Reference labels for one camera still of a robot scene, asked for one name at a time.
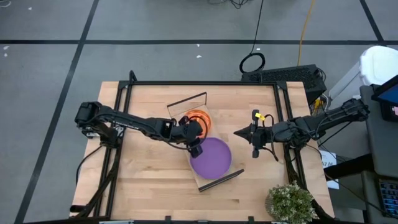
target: green plant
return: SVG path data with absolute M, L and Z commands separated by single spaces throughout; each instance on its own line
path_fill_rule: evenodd
M 296 182 L 277 186 L 269 190 L 266 209 L 277 221 L 302 224 L 312 220 L 315 215 L 311 206 L 312 195 L 301 189 Z

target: orange bowl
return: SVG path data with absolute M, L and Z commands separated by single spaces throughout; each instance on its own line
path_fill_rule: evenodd
M 209 132 L 209 130 L 211 128 L 210 116 L 206 112 L 204 112 L 203 110 L 190 110 L 190 111 L 186 112 L 185 115 L 188 118 L 190 118 L 190 119 L 192 117 L 194 117 L 194 116 L 198 116 L 198 117 L 203 119 L 202 120 L 200 118 L 192 118 L 192 120 L 195 120 L 195 121 L 197 121 L 200 124 L 200 126 L 201 126 L 201 128 L 203 130 L 201 135 L 199 136 L 199 138 L 204 138 L 205 137 L 205 133 Z

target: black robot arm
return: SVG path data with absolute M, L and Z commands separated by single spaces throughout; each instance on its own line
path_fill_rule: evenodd
M 153 140 L 164 141 L 168 144 L 183 143 L 187 147 L 181 147 L 181 149 L 188 150 L 194 158 L 202 152 L 200 139 L 197 136 L 203 130 L 197 121 L 189 120 L 187 117 L 183 117 L 177 126 L 175 119 L 140 118 L 113 110 L 99 102 L 84 102 L 80 105 L 75 122 L 85 136 L 89 133 L 99 134 L 101 145 L 106 147 L 116 147 L 120 144 L 118 131 L 106 125 L 106 123 L 114 123 L 116 126 L 138 130 Z
M 304 116 L 289 121 L 273 124 L 271 127 L 258 125 L 258 110 L 252 112 L 252 123 L 234 134 L 241 136 L 253 145 L 253 157 L 258 157 L 259 149 L 267 143 L 286 142 L 293 147 L 303 147 L 311 139 L 319 139 L 325 131 L 338 124 L 352 121 L 364 121 L 369 110 L 361 100 L 351 99 L 339 108 L 327 111 L 318 116 Z

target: wooden tabletop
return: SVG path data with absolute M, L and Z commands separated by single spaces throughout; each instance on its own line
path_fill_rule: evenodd
M 98 101 L 114 106 L 117 82 L 103 82 Z M 288 83 L 293 116 L 309 114 L 302 83 Z M 287 184 L 281 144 L 275 144 L 276 162 L 267 151 L 252 158 L 252 146 L 233 134 L 251 122 L 251 111 L 272 114 L 277 122 L 275 98 L 271 86 L 167 86 L 137 85 L 132 88 L 129 113 L 136 116 L 170 118 L 167 105 L 206 91 L 207 107 L 222 140 L 233 152 L 233 160 L 244 172 L 239 176 L 203 192 L 198 191 L 190 164 L 183 151 L 164 142 L 152 141 L 140 132 L 125 133 L 113 202 L 112 219 L 164 220 L 224 220 L 271 221 L 264 201 L 268 190 Z M 285 112 L 283 94 L 280 91 Z M 99 145 L 99 139 L 88 140 L 85 156 Z M 315 141 L 309 145 L 317 147 Z M 85 205 L 98 188 L 105 150 L 87 159 L 80 172 L 73 204 Z M 319 153 L 311 147 L 301 150 L 303 168 L 309 191 L 323 209 L 334 217 L 329 191 Z M 106 202 L 108 192 L 103 196 Z M 106 203 L 102 204 L 104 214 Z

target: purple plate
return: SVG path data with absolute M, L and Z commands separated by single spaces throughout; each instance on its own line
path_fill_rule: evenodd
M 203 152 L 197 158 L 190 159 L 192 169 L 204 179 L 219 179 L 232 163 L 232 154 L 228 145 L 218 138 L 206 138 L 200 145 Z

